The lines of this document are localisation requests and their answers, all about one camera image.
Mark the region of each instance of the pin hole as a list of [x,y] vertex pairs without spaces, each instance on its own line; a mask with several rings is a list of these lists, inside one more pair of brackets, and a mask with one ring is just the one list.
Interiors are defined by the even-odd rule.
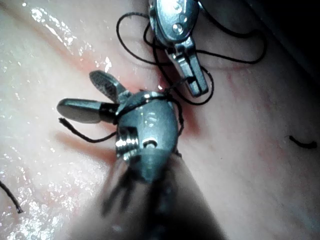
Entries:
[[155,149],[157,147],[157,142],[155,140],[147,140],[143,143],[143,148],[153,148]]

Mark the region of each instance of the metal jaw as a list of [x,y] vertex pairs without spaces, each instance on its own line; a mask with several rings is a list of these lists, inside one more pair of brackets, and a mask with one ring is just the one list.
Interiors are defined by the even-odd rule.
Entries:
[[89,76],[114,103],[66,98],[59,102],[58,112],[88,124],[113,123],[116,119],[117,157],[124,159],[140,178],[153,181],[177,147],[178,122],[172,104],[166,99],[153,99],[163,97],[159,92],[132,94],[106,72],[97,70]]
[[155,37],[166,48],[181,78],[193,97],[209,91],[192,38],[199,14],[196,0],[152,0],[149,6],[150,25]]

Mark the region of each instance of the metal instrument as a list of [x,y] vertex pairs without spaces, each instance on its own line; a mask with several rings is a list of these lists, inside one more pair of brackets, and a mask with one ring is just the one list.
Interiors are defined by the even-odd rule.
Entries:
[[150,25],[193,97],[209,91],[196,54],[192,31],[200,5],[196,0],[151,0]]
[[142,180],[160,176],[169,156],[176,152],[178,122],[175,109],[162,93],[131,93],[101,70],[89,74],[93,85],[113,103],[66,98],[59,102],[64,117],[86,124],[117,124],[115,150]]

